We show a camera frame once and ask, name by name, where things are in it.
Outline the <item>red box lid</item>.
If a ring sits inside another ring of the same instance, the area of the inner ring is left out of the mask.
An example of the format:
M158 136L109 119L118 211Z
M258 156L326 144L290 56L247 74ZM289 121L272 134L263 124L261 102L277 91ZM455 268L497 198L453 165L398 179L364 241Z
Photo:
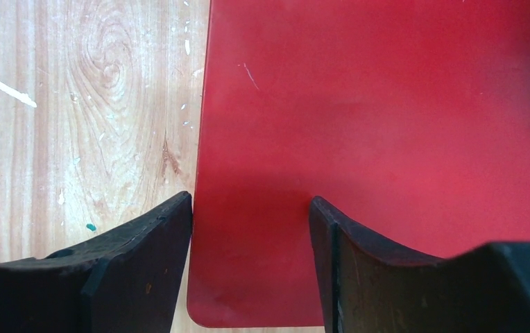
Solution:
M213 1L187 310L322 324L322 196L449 257L530 240L530 1Z

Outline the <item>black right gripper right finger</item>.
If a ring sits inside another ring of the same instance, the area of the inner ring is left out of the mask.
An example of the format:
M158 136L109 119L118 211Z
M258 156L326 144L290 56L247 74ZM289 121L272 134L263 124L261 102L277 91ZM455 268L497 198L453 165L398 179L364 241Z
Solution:
M443 259L320 196L311 200L309 229L326 332L530 332L530 241Z

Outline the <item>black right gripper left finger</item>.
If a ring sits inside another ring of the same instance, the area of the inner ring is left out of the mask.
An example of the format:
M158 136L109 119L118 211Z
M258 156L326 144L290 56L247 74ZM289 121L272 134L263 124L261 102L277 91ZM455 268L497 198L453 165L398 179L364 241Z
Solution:
M182 191L45 258L0 263L0 332L169 332L192 220Z

